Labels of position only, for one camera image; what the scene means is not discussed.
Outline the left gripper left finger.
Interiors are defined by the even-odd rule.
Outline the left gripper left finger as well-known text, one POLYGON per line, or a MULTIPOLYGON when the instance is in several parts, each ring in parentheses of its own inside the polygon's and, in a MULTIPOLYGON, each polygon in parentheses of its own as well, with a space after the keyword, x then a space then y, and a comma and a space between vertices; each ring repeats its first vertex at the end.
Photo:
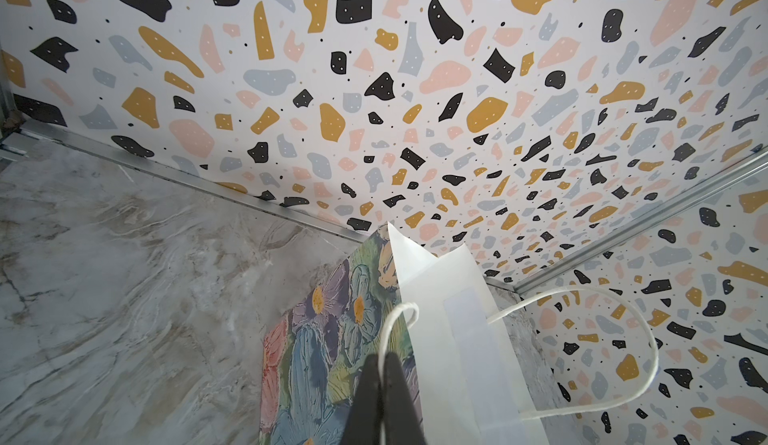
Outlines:
POLYGON ((378 356, 369 355, 349 410, 341 445, 379 445, 382 442, 383 405, 378 356))

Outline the floral paper bag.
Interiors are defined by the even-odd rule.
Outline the floral paper bag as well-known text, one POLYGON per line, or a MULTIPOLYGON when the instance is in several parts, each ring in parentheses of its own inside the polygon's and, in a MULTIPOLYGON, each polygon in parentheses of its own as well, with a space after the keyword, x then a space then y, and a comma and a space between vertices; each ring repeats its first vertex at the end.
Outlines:
POLYGON ((365 359, 394 352, 426 444, 544 444, 538 409, 468 248, 435 256, 386 224, 263 345, 259 440, 340 444, 365 359))

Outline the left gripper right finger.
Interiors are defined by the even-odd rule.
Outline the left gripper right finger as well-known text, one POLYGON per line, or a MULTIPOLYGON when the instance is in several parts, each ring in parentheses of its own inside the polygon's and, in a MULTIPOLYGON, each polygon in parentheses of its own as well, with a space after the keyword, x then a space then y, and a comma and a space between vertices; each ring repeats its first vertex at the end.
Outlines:
POLYGON ((394 352, 383 356, 381 440, 386 445, 426 445, 401 362, 394 352))

